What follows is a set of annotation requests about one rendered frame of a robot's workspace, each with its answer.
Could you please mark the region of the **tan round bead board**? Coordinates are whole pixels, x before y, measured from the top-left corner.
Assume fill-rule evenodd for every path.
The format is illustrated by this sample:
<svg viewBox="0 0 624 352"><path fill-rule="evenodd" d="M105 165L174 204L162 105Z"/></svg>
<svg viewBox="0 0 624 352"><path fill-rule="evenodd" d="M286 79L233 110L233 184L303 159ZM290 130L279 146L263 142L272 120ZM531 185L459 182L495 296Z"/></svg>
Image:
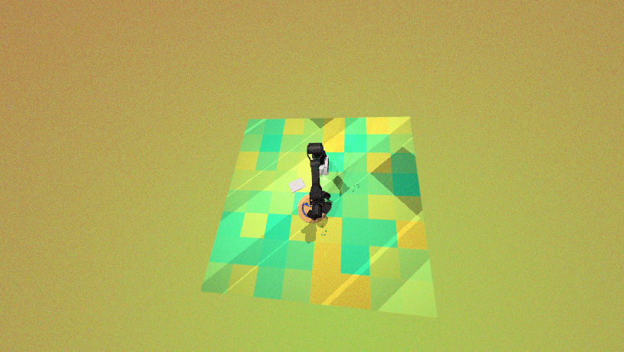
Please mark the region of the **tan round bead board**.
<svg viewBox="0 0 624 352"><path fill-rule="evenodd" d="M306 206L304 203L307 203L307 206ZM302 204L304 204L304 206L303 206ZM300 218L301 218L302 220L304 220L304 221L306 221L306 222L308 222L308 223L317 223L317 222L321 221L321 220L322 220L322 219L326 216L326 214L324 214L324 213L322 212L322 217L321 217L321 218L317 218L316 220L312 220L311 218L306 217L306 216L304 215L303 211L302 211L302 206L303 206L303 209L304 209L305 214L307 215L308 211L309 211L309 210L312 210L312 207L309 207L309 206L308 206L308 204L309 204L309 206L310 206L310 198L309 198L309 194L307 194L307 195L305 195L304 197L302 197L302 198L300 199L299 203L298 203L298 206L297 206L297 212L298 212L298 214L299 214L299 216L300 216Z"/></svg>

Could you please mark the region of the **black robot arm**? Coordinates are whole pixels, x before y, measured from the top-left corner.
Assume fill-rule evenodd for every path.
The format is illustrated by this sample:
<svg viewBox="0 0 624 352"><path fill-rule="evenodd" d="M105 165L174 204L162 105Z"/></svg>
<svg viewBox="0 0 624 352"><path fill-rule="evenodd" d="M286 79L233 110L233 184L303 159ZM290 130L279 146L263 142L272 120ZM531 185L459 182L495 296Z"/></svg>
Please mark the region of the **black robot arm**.
<svg viewBox="0 0 624 352"><path fill-rule="evenodd" d="M313 160L310 159L309 154L312 154ZM324 192L322 191L322 187L320 186L319 167L320 165L324 165L324 159L326 156L327 154L323 150L322 143L308 143L307 157L310 160L311 177L312 177L312 187L310 189L309 198L310 198L310 205L312 205L312 217L313 218L321 218L322 212L324 214L327 214L329 213L332 207L331 206L332 203L324 202L325 201Z"/></svg>

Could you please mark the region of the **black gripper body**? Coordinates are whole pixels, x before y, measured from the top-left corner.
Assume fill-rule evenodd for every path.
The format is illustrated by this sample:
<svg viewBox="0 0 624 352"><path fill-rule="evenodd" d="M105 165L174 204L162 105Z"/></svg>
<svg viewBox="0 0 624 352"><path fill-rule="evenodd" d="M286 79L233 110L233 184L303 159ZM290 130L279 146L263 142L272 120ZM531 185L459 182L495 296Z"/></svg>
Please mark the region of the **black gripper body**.
<svg viewBox="0 0 624 352"><path fill-rule="evenodd" d="M327 199L327 200L329 200L329 199L330 199L330 194L329 194L329 193L327 193L326 191L323 191L323 192L324 192L324 198L325 198L325 199ZM317 219L317 218L313 218L313 217L312 217L312 210L309 210L309 211L308 211L307 216L308 216L309 218L311 218L312 220L316 220L316 219Z"/></svg>

